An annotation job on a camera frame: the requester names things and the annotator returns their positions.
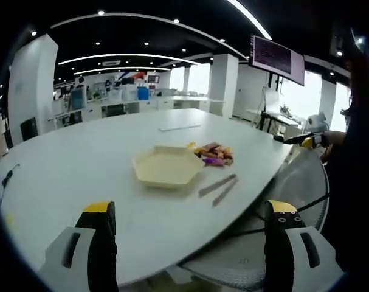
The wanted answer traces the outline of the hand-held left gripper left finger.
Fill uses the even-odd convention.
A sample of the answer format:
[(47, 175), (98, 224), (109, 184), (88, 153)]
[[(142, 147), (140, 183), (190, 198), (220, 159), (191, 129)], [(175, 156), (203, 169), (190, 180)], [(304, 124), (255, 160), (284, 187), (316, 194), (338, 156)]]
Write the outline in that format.
[(51, 291), (117, 291), (113, 201), (87, 206), (45, 250), (38, 274)]

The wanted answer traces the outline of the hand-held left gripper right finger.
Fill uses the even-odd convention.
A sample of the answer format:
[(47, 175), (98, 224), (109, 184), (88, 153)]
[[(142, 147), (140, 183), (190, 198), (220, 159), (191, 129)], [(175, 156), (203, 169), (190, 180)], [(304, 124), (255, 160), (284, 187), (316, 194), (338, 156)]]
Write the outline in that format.
[(266, 201), (264, 291), (329, 291), (343, 277), (331, 244), (291, 204)]

